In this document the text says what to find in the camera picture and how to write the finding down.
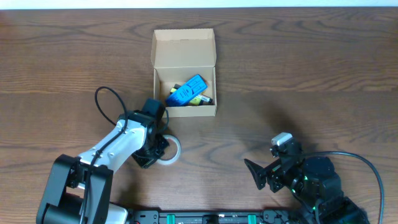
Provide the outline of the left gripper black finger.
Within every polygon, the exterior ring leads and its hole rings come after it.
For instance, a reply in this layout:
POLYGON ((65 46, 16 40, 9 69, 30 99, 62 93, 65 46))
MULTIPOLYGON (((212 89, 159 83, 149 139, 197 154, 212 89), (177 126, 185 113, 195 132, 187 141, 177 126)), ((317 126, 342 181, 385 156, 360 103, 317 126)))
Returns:
POLYGON ((153 163, 157 161, 156 157, 140 156, 137 154, 132 154, 132 158, 137 162, 137 164, 142 169, 149 168, 153 163))
POLYGON ((155 155, 163 156, 165 154, 165 149, 170 146, 168 140, 164 138, 163 135, 155 136, 156 144, 155 144, 155 155))

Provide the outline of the large clear tape roll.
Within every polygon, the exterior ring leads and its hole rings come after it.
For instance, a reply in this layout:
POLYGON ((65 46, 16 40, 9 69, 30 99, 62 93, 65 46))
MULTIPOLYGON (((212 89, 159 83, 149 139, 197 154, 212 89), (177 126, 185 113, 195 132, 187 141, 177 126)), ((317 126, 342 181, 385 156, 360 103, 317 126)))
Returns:
POLYGON ((182 145, 180 143, 180 140, 173 135, 165 134, 163 136, 168 140, 170 146, 174 148, 174 154, 173 155, 170 154, 169 157, 166 158, 160 156, 157 159, 157 163, 162 166, 169 166, 175 163, 180 158, 180 155, 182 153, 182 145))

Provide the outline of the yellow highlighter pen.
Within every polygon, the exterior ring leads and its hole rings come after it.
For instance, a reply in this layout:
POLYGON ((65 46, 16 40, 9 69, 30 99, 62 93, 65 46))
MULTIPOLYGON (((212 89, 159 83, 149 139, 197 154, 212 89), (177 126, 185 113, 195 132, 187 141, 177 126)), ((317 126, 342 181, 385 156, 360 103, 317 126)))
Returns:
MULTIPOLYGON (((171 88, 170 95, 175 91, 177 91, 177 89, 175 89, 174 87, 171 88)), ((209 96, 205 96, 202 94, 197 95, 188 102, 188 106, 201 106, 201 105, 212 105, 212 104, 213 104, 213 99, 210 98, 209 96)))

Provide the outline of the blue magnetic whiteboard duster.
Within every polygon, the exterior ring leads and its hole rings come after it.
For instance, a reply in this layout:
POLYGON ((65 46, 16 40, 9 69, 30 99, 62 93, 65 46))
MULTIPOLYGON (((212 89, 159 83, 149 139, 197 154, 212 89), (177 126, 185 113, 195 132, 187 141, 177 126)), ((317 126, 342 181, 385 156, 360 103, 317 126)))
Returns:
POLYGON ((197 74, 180 88, 174 91, 167 99, 168 106, 186 106, 192 99, 207 89, 207 85, 202 77, 197 74))

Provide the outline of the brown cardboard box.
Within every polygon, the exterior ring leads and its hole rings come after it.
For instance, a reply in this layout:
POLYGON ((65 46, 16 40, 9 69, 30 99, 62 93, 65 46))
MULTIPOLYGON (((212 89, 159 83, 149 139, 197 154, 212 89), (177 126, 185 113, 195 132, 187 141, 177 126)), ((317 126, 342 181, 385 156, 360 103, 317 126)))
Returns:
POLYGON ((151 62, 154 68, 154 98, 162 103, 176 84, 183 85, 195 75, 200 75, 207 85, 202 94, 210 97, 212 104, 167 106, 171 118, 216 115, 216 41, 213 29, 155 30, 151 62))

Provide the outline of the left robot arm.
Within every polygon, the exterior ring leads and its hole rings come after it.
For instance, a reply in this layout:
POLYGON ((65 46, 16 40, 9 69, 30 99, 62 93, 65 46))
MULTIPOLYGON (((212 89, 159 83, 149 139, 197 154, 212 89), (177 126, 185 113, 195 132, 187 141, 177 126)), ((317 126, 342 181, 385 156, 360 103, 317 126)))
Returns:
POLYGON ((126 111, 114 129, 79 156, 59 156, 50 171, 37 223, 130 223, 129 210, 110 202, 113 175, 129 159, 146 169, 164 155, 159 123, 165 106, 148 99, 126 111))

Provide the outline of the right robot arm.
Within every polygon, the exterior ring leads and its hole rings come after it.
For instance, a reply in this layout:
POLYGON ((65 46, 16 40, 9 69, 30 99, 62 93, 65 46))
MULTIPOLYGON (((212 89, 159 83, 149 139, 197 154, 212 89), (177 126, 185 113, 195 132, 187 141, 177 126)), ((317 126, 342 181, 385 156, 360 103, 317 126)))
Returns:
POLYGON ((277 159, 266 167, 245 159, 259 190, 269 185, 273 193, 288 188, 302 205, 281 215, 281 223, 368 223, 366 212, 342 191, 341 179, 325 156, 307 157, 294 138, 274 143, 277 159))

